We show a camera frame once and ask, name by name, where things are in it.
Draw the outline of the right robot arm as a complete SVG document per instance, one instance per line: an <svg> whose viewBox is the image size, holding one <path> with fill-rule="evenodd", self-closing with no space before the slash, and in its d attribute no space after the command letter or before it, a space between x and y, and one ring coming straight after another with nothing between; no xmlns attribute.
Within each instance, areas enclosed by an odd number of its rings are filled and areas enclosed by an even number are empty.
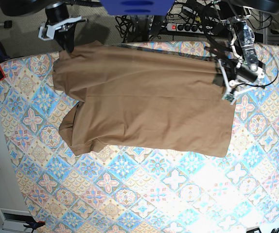
<svg viewBox="0 0 279 233"><path fill-rule="evenodd" d="M75 27L85 20L81 16L71 17L68 5L101 6L99 2L89 0L0 0L2 12L9 17L26 16L44 9L47 20L41 24L38 38L55 40L63 50L71 53L74 50Z"/></svg>

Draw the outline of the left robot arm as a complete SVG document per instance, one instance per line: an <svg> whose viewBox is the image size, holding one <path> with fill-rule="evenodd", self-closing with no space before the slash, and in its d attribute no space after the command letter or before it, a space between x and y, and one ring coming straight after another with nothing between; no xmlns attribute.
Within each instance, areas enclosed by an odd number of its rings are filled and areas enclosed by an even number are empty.
<svg viewBox="0 0 279 233"><path fill-rule="evenodd" d="M248 26L250 8L238 0L212 0L200 13L202 30L216 55L225 87L223 99L235 100L241 94L264 88L265 65L258 60L254 46L255 35ZM229 31L228 46L212 38L209 22L218 20L216 27Z"/></svg>

